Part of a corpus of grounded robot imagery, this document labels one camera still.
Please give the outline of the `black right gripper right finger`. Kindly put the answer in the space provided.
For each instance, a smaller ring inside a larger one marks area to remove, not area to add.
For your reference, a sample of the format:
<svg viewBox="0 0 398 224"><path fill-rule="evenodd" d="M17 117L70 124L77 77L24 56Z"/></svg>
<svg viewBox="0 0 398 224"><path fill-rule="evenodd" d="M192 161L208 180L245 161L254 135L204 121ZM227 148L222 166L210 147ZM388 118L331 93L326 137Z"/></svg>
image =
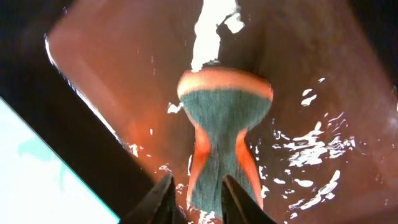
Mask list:
<svg viewBox="0 0 398 224"><path fill-rule="evenodd" d="M221 204L224 224L276 224L230 175L223 177Z"/></svg>

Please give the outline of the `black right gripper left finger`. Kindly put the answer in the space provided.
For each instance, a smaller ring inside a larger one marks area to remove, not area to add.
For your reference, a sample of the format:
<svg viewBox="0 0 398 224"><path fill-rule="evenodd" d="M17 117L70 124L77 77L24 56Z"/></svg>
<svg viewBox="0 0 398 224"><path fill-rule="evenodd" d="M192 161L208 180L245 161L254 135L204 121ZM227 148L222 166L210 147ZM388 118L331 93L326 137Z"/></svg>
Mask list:
<svg viewBox="0 0 398 224"><path fill-rule="evenodd" d="M165 175L119 224L186 224L177 205L172 174Z"/></svg>

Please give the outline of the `orange black sponge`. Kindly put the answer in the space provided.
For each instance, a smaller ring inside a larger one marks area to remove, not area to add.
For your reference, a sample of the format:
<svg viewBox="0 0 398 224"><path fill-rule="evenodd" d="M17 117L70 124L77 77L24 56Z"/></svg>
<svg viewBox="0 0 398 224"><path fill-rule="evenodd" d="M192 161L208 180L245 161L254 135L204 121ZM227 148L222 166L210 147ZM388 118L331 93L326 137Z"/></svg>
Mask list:
<svg viewBox="0 0 398 224"><path fill-rule="evenodd" d="M262 207L259 171L245 137L271 107L270 84L234 68L187 70L177 95L195 129L187 202L221 218L223 178L230 175Z"/></svg>

